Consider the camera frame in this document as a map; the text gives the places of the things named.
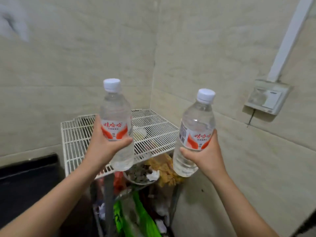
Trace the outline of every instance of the tiled wall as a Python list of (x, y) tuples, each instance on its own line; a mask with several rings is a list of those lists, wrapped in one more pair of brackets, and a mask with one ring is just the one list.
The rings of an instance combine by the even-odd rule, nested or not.
[[(214, 111), (227, 170), (259, 214), (290, 236), (316, 208), (316, 19), (305, 23), (281, 80), (294, 86), (271, 119), (243, 108), (266, 78), (299, 0), (161, 0), (151, 108), (179, 125), (199, 88)], [(177, 237), (234, 236), (211, 183), (185, 184)]]
[(122, 80), (133, 108), (149, 107), (160, 0), (0, 4), (17, 16), (19, 6), (30, 32), (28, 42), (0, 35), (0, 166), (62, 155), (60, 122), (97, 113), (105, 78)]

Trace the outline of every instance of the shelf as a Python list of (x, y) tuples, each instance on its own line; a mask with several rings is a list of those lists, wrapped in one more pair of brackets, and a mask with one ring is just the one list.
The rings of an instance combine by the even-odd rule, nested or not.
[[(65, 174), (68, 176), (84, 159), (96, 115), (79, 116), (61, 123)], [(179, 128), (151, 109), (133, 110), (134, 163), (174, 149)], [(110, 164), (96, 179), (114, 173)]]

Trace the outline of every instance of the left hand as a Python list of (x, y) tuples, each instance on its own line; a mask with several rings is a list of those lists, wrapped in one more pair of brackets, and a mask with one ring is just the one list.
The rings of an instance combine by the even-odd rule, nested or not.
[(117, 153), (117, 151), (130, 145), (133, 142), (131, 137), (119, 141), (109, 141), (102, 133), (101, 119), (97, 115), (93, 126), (93, 133), (90, 144), (85, 155), (84, 162), (101, 171)]

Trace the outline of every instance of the person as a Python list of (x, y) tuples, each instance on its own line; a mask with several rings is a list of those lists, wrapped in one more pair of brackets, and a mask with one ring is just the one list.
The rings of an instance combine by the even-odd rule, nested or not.
[[(52, 236), (67, 218), (81, 195), (115, 153), (132, 143), (132, 138), (110, 142), (101, 131), (96, 116), (85, 158), (79, 167), (28, 210), (0, 230), (0, 237)], [(238, 237), (278, 237), (259, 216), (225, 169), (221, 148), (214, 130), (207, 148), (181, 152), (192, 160), (213, 183)]]

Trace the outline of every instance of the water bottle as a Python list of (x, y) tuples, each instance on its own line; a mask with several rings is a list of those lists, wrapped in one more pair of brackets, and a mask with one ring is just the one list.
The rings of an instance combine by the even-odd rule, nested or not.
[[(109, 141), (117, 141), (124, 137), (133, 137), (132, 111), (130, 103), (121, 93), (119, 79), (103, 81), (106, 95), (100, 110), (102, 132)], [(134, 141), (118, 151), (110, 164), (115, 171), (125, 171), (134, 163)]]
[(173, 169), (180, 176), (189, 177), (198, 170), (196, 164), (183, 157), (180, 147), (199, 152), (205, 149), (211, 140), (215, 129), (215, 118), (211, 106), (214, 97), (214, 91), (200, 89), (196, 102), (183, 113), (173, 153)]

